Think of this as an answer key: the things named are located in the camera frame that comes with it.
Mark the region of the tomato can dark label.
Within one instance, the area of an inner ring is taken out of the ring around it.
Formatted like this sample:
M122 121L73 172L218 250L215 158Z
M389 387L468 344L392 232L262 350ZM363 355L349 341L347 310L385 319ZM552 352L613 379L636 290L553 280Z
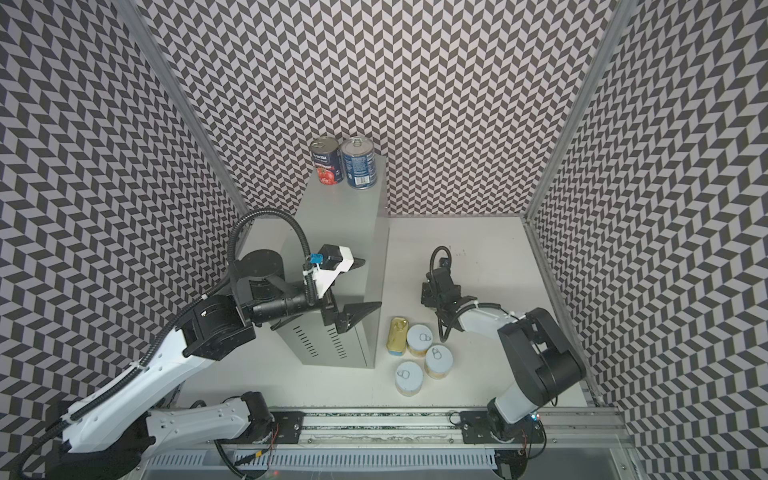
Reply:
M331 136L320 136L309 143L312 162L324 185L340 184L344 179L339 148L338 140Z

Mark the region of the blue label tin can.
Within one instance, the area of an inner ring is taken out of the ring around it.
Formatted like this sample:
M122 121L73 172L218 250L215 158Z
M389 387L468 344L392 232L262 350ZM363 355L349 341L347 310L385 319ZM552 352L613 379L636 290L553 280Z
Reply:
M373 187L377 181L374 143L366 137L351 137L340 151L348 184L358 190Z

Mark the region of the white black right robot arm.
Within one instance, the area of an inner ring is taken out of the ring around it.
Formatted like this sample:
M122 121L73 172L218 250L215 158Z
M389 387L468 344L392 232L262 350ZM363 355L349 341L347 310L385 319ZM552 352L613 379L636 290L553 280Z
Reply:
M513 382L487 405L488 429L501 442L524 433L539 408L586 377L583 360L546 309L516 315L498 303L463 296L448 267L426 274L421 304L435 311L442 341L458 331L502 345Z

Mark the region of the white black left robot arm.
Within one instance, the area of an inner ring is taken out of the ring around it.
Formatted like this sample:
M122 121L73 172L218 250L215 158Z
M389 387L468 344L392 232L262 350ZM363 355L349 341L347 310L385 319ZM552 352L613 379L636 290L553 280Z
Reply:
M339 308L331 287L364 260L347 247L325 244L309 257L304 277L289 283L281 255L260 249L235 260L223 286L183 314L149 353L101 393L58 409L48 430L49 479L119 479L155 455L206 441L270 443L279 423L263 395L246 392L218 405L160 409L158 402L185 380L253 341L256 327L284 327L318 311L344 333L380 308L378 302Z

